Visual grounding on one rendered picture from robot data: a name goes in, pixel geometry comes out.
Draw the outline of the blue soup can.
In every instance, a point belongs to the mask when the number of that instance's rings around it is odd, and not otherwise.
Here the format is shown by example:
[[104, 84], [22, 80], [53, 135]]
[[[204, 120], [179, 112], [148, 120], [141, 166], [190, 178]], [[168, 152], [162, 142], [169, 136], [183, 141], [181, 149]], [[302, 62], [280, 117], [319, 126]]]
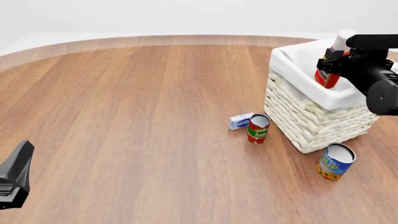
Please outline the blue soup can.
[[334, 142], [325, 148], [317, 171], [328, 180], [339, 180], [355, 161], [356, 154], [350, 147]]

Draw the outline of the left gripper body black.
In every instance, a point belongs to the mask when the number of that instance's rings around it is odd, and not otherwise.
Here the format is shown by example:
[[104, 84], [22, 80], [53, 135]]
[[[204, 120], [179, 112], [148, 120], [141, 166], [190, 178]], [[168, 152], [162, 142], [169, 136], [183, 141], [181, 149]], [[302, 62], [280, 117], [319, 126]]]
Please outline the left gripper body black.
[[29, 184], [0, 179], [0, 210], [21, 208], [29, 195]]

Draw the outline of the white woven basket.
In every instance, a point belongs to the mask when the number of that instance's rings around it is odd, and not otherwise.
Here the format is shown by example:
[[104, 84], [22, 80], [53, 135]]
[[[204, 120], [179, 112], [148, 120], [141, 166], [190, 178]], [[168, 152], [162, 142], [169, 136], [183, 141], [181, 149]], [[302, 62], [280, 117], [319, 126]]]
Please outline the white woven basket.
[[326, 110], [270, 67], [264, 110], [303, 154], [366, 134], [378, 119], [366, 104]]

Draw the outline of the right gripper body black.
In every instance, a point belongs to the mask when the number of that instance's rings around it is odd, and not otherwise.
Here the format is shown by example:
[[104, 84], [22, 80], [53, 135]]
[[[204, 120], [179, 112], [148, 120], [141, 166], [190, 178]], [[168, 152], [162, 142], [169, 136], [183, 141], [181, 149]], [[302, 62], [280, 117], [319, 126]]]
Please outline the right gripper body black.
[[372, 65], [376, 59], [378, 50], [374, 49], [355, 49], [350, 50], [350, 78], [351, 79], [373, 79], [371, 77]]

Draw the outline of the small white and blue box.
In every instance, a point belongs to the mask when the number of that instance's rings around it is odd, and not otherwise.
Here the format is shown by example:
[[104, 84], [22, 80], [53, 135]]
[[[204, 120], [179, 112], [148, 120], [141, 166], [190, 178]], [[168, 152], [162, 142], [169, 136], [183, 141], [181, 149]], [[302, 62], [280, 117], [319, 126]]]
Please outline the small white and blue box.
[[230, 119], [229, 119], [230, 130], [237, 130], [239, 128], [244, 128], [244, 127], [249, 126], [249, 122], [250, 122], [252, 115], [254, 115], [254, 113], [250, 112], [250, 113], [245, 113], [242, 115], [230, 117]]

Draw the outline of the tomato sauce can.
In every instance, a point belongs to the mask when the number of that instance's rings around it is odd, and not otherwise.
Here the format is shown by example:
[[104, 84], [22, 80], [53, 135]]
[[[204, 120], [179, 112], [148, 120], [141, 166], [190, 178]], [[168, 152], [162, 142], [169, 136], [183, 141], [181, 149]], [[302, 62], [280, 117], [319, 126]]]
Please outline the tomato sauce can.
[[247, 137], [251, 143], [261, 144], [264, 142], [271, 119], [263, 113], [255, 113], [249, 120]]

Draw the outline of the red ketchup bottle white cap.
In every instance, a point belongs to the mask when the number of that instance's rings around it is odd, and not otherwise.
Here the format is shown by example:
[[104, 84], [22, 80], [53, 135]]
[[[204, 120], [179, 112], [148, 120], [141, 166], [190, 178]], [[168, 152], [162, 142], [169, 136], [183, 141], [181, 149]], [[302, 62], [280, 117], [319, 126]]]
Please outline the red ketchup bottle white cap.
[[[334, 48], [335, 50], [351, 50], [351, 48], [346, 45], [346, 41], [354, 35], [356, 35], [356, 31], [351, 29], [343, 29], [339, 31], [333, 45], [330, 48]], [[337, 81], [340, 79], [340, 76], [317, 69], [314, 78], [315, 81], [321, 86], [325, 87], [326, 89], [331, 89], [336, 85]]]

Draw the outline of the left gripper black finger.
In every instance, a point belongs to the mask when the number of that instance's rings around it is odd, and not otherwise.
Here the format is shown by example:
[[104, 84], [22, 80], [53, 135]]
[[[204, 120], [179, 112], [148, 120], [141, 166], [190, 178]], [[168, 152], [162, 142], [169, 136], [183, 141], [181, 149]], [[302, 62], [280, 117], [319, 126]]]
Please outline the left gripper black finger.
[[10, 156], [0, 164], [0, 184], [12, 184], [14, 187], [29, 190], [30, 163], [34, 145], [28, 140], [21, 141]]

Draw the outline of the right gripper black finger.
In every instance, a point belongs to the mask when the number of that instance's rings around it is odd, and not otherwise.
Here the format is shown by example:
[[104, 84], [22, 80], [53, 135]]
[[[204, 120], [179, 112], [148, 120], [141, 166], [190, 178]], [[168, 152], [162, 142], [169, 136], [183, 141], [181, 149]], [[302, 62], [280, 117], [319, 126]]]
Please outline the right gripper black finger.
[[351, 53], [351, 50], [335, 50], [334, 48], [327, 48], [324, 59], [325, 60], [332, 60], [338, 57], [342, 57], [345, 55], [349, 55]]
[[319, 59], [317, 63], [318, 70], [332, 73], [338, 76], [349, 76], [357, 68], [353, 59], [357, 53], [344, 55], [330, 60]]

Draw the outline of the white cloth basket liner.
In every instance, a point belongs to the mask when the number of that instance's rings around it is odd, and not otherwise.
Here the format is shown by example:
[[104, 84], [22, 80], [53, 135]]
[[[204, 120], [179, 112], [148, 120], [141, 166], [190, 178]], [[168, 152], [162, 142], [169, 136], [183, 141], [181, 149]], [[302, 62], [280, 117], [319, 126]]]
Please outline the white cloth basket liner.
[[326, 89], [314, 80], [318, 59], [324, 56], [326, 48], [333, 43], [333, 39], [323, 39], [275, 48], [271, 52], [269, 66], [299, 92], [326, 110], [365, 104], [365, 96], [346, 78], [340, 78], [332, 89]]

